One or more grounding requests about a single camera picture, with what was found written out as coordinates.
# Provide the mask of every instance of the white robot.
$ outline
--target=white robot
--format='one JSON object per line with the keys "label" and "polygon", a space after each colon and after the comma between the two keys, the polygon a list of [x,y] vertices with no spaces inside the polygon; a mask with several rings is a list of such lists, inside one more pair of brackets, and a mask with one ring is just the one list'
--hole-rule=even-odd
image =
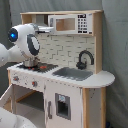
{"label": "white robot", "polygon": [[[39,28],[35,24],[18,25],[10,29],[8,38],[14,46],[7,50],[0,44],[0,67],[7,62],[22,62],[38,55],[40,45],[36,39]],[[36,128],[28,119],[14,115],[0,107],[0,128]]]}

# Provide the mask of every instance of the robot eye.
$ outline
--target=robot eye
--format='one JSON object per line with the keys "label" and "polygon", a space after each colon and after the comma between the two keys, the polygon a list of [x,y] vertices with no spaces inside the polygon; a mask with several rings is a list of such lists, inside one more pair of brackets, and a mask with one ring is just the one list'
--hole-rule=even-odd
{"label": "robot eye", "polygon": [[11,34],[12,38],[16,38],[16,35],[14,33]]}
{"label": "robot eye", "polygon": [[11,28],[8,32],[8,38],[9,38],[9,41],[11,42],[16,42],[17,39],[18,39],[18,32],[16,29],[14,28]]}

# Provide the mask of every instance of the faucet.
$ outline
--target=faucet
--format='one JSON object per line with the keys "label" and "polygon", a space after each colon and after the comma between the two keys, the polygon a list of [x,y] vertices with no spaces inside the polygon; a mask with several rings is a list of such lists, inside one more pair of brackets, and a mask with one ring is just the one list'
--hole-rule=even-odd
{"label": "faucet", "polygon": [[81,57],[83,54],[88,54],[91,59],[91,65],[94,65],[94,58],[92,54],[87,50],[81,51],[79,54],[79,62],[76,64],[76,67],[78,67],[78,69],[81,69],[81,70],[87,67],[87,61],[85,61],[85,63],[81,62]]}

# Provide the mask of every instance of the handle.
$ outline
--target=handle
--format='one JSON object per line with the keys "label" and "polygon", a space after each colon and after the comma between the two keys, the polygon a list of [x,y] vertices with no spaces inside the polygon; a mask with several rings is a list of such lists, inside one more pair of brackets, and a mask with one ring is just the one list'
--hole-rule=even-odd
{"label": "handle", "polygon": [[48,117],[52,119],[52,115],[50,114],[51,101],[48,102]]}

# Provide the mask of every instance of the knob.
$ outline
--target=knob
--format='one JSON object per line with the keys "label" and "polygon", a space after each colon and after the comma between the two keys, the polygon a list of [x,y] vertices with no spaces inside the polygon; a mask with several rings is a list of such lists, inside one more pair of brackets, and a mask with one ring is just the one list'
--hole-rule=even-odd
{"label": "knob", "polygon": [[32,82],[32,85],[33,85],[33,87],[37,87],[37,82],[36,81],[33,81]]}
{"label": "knob", "polygon": [[18,81],[18,80],[19,80],[18,76],[15,76],[15,77],[13,78],[13,80],[14,80],[14,81]]}

